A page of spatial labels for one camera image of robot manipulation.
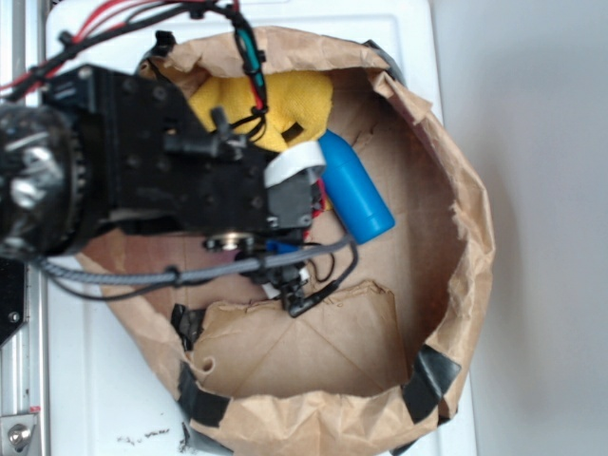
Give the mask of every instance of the black motor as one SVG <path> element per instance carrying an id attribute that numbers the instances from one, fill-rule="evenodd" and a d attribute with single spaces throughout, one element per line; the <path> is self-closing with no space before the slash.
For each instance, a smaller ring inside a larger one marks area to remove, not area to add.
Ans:
<path id="1" fill-rule="evenodd" d="M 40 108 L 0 105 L 0 257 L 75 253 L 114 227 L 214 249 L 302 242 L 306 173 L 266 188 L 276 155 L 213 115 L 210 133 L 176 87 L 96 66 L 50 79 Z"/>

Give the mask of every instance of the screw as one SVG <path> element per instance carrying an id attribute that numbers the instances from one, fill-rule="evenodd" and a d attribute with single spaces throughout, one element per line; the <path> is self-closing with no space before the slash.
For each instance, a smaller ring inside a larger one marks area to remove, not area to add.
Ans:
<path id="1" fill-rule="evenodd" d="M 251 207 L 253 207 L 254 209 L 261 209 L 262 207 L 264 207 L 264 198 L 260 195 L 257 195 L 251 198 L 249 204 L 251 204 Z"/>
<path id="2" fill-rule="evenodd" d="M 167 91 L 164 87 L 157 85 L 152 89 L 152 96 L 158 102 L 164 102 L 167 99 Z"/>
<path id="3" fill-rule="evenodd" d="M 9 430 L 9 442 L 14 447 L 26 443 L 31 437 L 31 431 L 24 425 L 15 425 Z"/>
<path id="4" fill-rule="evenodd" d="M 207 250 L 213 251 L 218 248 L 218 243 L 214 239 L 206 239 L 202 243 L 203 247 Z"/>
<path id="5" fill-rule="evenodd" d="M 249 169 L 247 169 L 247 176 L 250 178 L 254 178 L 255 176 L 257 176 L 257 173 L 259 172 L 259 168 L 255 165 L 250 166 Z"/>
<path id="6" fill-rule="evenodd" d="M 137 92 L 137 82 L 133 78 L 125 79 L 123 82 L 123 90 L 126 93 Z"/>
<path id="7" fill-rule="evenodd" d="M 268 226 L 271 228 L 278 228 L 278 217 L 270 216 L 266 218 L 266 221 L 268 221 Z"/>
<path id="8" fill-rule="evenodd" d="M 91 69 L 90 66 L 83 66 L 82 68 L 80 68 L 80 70 L 78 71 L 78 77 L 80 79 L 88 79 L 93 75 L 93 70 Z"/>
<path id="9" fill-rule="evenodd" d="M 142 164 L 142 159 L 139 155 L 131 154 L 126 158 L 126 164 L 130 168 L 137 169 Z"/>
<path id="10" fill-rule="evenodd" d="M 308 225 L 310 225 L 310 224 L 311 224 L 311 221 L 313 221 L 313 220 L 311 219 L 311 216 L 302 216 L 302 217 L 300 217 L 300 224 L 301 224 L 301 225 L 306 225 L 306 226 L 308 226 Z"/>
<path id="11" fill-rule="evenodd" d="M 157 161 L 156 167 L 159 168 L 159 170 L 161 170 L 163 173 L 166 173 L 171 169 L 171 161 L 163 157 Z"/>

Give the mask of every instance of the blue plastic bottle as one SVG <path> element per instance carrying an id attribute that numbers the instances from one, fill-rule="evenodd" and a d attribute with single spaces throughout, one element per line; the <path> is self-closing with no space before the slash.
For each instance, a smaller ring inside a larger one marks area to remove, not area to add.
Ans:
<path id="1" fill-rule="evenodd" d="M 327 130 L 319 139 L 327 169 L 322 179 L 335 212 L 358 244 L 395 226 L 395 219 L 352 147 Z"/>

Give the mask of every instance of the brown paper bag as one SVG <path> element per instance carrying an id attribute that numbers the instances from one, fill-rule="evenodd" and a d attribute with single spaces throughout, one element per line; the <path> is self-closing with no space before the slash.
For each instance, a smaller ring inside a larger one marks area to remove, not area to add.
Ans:
<path id="1" fill-rule="evenodd" d="M 485 188 L 430 104 L 393 80 L 373 49 L 286 28 L 258 28 L 256 38 L 266 73 L 332 78 L 329 127 L 353 146 L 396 227 L 363 245 L 341 290 L 298 319 L 240 276 L 109 305 L 191 427 L 228 452 L 374 455 L 402 447 L 458 408 L 492 279 Z M 242 76 L 232 40 L 177 45 L 157 64 L 188 97 L 209 74 Z M 342 234 L 332 211 L 315 220 L 313 240 Z M 196 237 L 117 232 L 80 256 L 88 270 L 119 273 L 230 259 L 205 253 Z M 336 271 L 349 260 L 340 253 Z M 207 308 L 190 352 L 169 322 L 175 303 Z"/>

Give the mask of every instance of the yellow stuffed animal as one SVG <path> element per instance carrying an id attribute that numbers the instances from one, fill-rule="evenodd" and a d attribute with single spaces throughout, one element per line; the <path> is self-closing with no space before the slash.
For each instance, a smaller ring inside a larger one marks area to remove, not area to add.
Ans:
<path id="1" fill-rule="evenodd" d="M 255 105 L 249 80 L 210 77 L 192 95 L 189 103 L 208 130 L 215 130 L 211 109 L 222 106 L 233 124 L 251 116 Z M 266 76 L 268 114 L 266 131 L 256 141 L 265 149 L 282 152 L 305 141 L 318 140 L 327 129 L 332 110 L 331 79 L 317 71 L 291 71 Z M 237 128 L 247 133 L 257 121 Z"/>

